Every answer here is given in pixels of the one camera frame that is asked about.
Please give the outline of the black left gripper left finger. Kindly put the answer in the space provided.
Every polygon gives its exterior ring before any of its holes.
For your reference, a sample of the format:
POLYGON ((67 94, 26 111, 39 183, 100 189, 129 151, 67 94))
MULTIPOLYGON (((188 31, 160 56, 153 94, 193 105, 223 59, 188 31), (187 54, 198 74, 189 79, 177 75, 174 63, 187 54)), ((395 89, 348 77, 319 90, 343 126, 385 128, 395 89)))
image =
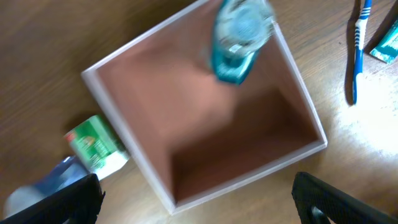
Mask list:
POLYGON ((105 197, 97 175, 89 174, 1 221, 1 224, 95 224, 105 197))

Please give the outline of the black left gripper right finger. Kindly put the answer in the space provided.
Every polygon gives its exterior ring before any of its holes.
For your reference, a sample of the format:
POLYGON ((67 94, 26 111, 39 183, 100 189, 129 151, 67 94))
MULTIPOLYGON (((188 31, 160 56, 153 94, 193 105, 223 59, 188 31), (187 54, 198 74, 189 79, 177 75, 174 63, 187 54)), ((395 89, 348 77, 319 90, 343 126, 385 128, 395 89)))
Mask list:
POLYGON ((298 172, 292 186, 300 221, 314 223, 397 224, 383 213, 307 172, 298 172))

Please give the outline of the clear spray bottle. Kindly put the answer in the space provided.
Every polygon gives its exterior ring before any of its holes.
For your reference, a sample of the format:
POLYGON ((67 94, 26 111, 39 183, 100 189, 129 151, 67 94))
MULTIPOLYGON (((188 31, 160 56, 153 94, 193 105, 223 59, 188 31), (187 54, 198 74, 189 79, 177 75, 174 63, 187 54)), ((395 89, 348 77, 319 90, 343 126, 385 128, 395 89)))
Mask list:
POLYGON ((65 158, 42 179, 30 185, 23 185, 13 191, 4 203, 4 218, 9 218, 21 212, 59 190, 68 187, 89 173, 76 156, 65 158))

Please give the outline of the green soap box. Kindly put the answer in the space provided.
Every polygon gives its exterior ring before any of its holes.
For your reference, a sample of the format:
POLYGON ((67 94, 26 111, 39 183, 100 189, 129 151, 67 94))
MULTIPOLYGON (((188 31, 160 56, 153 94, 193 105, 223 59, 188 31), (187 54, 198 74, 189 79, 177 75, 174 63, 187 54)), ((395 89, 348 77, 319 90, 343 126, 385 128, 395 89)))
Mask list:
POLYGON ((130 159, 114 132, 94 115, 64 135, 83 165, 103 180, 121 169, 130 159))

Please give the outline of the green red toothpaste tube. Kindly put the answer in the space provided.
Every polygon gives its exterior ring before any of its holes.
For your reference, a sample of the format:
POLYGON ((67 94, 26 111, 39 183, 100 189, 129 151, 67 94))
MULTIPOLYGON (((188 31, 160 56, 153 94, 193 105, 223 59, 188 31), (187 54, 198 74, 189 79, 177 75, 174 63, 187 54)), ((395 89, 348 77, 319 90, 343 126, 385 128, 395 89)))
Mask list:
POLYGON ((397 58, 397 20, 380 43, 370 51, 370 55, 387 64, 391 64, 397 58))

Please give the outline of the blue white toothbrush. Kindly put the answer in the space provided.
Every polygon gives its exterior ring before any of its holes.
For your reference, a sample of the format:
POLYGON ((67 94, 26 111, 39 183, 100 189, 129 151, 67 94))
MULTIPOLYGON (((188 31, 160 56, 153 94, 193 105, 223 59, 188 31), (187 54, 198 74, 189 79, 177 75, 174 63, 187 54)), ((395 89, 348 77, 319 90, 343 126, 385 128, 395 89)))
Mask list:
POLYGON ((354 70, 353 70, 353 104, 358 102, 358 83, 363 75, 363 53, 364 39, 366 36, 366 26, 371 13, 372 0, 365 0, 354 30, 354 70))

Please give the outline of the teal mouthwash bottle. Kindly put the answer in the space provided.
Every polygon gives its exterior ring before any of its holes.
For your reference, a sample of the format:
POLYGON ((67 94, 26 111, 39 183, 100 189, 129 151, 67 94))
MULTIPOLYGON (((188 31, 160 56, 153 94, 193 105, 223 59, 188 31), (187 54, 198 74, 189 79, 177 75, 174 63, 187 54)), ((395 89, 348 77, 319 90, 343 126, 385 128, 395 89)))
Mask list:
POLYGON ((216 15, 210 64, 218 80, 242 84, 274 32, 266 0, 224 0, 216 15))

